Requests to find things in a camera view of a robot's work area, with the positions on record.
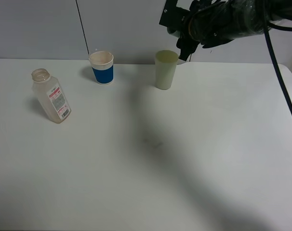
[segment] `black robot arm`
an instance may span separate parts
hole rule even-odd
[[[263,34],[262,0],[194,0],[189,10],[177,7],[177,0],[167,0],[160,25],[178,37],[179,59],[187,60],[199,44],[216,47],[236,38]],[[267,18],[292,19],[292,0],[268,0]]]

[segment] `bottle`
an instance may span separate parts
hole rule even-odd
[[[58,79],[45,69],[37,69],[31,73],[32,90],[43,107],[48,118],[56,124],[62,123],[71,113]]]

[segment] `bottle opening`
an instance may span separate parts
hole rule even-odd
[[[49,72],[46,69],[37,69],[31,73],[32,79],[36,82],[43,82],[50,77]]]

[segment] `cup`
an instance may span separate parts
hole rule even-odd
[[[114,79],[114,56],[107,51],[89,55],[94,76],[99,84],[107,85]]]
[[[156,87],[168,90],[172,86],[178,62],[178,54],[173,51],[159,51],[156,54]]]

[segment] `bottle label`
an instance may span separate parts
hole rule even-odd
[[[59,87],[59,84],[56,83],[55,86],[50,89],[46,94],[52,102],[56,112],[58,113],[59,118],[61,120],[65,119],[71,109],[69,108],[69,105]]]

